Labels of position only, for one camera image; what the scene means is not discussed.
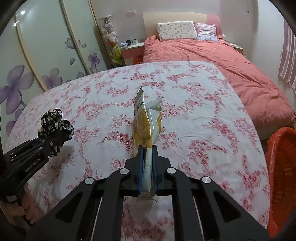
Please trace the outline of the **person's left hand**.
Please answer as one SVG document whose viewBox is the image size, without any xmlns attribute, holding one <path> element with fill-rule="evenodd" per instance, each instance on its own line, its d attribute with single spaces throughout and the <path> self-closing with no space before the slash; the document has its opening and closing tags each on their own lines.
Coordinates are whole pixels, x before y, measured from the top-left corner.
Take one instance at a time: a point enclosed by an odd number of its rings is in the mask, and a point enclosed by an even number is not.
<svg viewBox="0 0 296 241">
<path fill-rule="evenodd" d="M 29 190 L 28 185 L 24 187 L 24 193 L 22 195 L 22 205 L 5 203 L 1 201 L 1 210 L 8 222 L 12 225 L 21 226 L 16 221 L 17 217 L 26 216 L 26 219 L 30 221 L 30 224 L 37 222 L 40 218 L 36 203 Z"/>
</svg>

